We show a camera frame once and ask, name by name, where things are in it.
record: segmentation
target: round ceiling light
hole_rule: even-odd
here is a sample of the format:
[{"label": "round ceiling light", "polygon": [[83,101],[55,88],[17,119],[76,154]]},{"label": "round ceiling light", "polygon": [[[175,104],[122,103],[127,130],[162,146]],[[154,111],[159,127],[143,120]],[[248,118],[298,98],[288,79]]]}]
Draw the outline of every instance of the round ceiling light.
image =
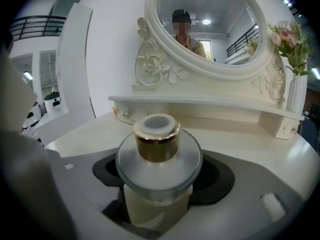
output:
[{"label": "round ceiling light", "polygon": [[211,23],[211,20],[210,20],[210,19],[204,19],[204,20],[202,21],[202,23],[203,23],[204,25],[209,25],[209,24]]}]

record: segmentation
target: white shelf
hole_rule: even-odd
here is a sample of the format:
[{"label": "white shelf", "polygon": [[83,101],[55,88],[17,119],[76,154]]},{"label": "white shelf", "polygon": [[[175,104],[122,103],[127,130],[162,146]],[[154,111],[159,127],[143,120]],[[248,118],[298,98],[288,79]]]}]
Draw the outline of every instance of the white shelf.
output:
[{"label": "white shelf", "polygon": [[290,110],[268,102],[255,99],[247,99],[236,96],[207,95],[199,93],[170,93],[159,91],[135,91],[123,93],[108,98],[115,102],[145,102],[145,103],[182,103],[201,104],[240,109],[263,111],[276,115],[281,115],[290,119],[304,120],[301,114],[296,114]]}]

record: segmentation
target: black cap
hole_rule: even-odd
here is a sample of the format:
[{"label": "black cap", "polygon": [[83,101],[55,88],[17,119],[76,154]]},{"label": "black cap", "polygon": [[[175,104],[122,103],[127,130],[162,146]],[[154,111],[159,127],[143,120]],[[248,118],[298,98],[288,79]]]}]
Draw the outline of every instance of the black cap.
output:
[{"label": "black cap", "polygon": [[190,14],[186,10],[175,10],[172,14],[172,22],[189,22],[191,23]]}]

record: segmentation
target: person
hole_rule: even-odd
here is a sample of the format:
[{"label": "person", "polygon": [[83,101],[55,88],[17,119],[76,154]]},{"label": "person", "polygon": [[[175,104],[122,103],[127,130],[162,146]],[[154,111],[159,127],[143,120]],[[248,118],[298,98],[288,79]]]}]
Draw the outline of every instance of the person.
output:
[{"label": "person", "polygon": [[172,14],[172,28],[175,33],[174,39],[195,54],[206,57],[204,45],[189,35],[191,28],[190,14],[183,9],[175,10]]}]

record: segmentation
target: vanity table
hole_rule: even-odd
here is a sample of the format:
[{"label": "vanity table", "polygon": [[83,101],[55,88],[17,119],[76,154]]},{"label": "vanity table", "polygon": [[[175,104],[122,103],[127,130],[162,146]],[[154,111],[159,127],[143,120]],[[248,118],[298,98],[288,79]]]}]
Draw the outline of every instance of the vanity table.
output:
[{"label": "vanity table", "polygon": [[[271,239],[310,198],[320,179],[320,158],[296,134],[304,118],[286,109],[288,61],[275,52],[267,26],[292,15],[281,0],[235,1],[244,10],[232,18],[252,13],[259,28],[257,48],[248,61],[221,64],[186,49],[172,37],[171,20],[161,7],[171,0],[146,0],[144,17],[137,19],[142,44],[132,68],[132,91],[109,97],[115,113],[93,119],[46,146],[56,185],[80,234],[88,235],[88,228],[96,239],[106,234],[141,239],[107,218],[120,190],[99,180],[93,166],[117,153],[133,124],[150,114],[173,116],[198,141],[203,154],[227,165],[235,178],[221,200],[191,206],[159,239]],[[201,22],[197,14],[191,20]],[[276,201],[265,204],[268,194]],[[90,225],[73,205],[75,197],[94,208]],[[281,216],[274,214],[278,206]]]}]

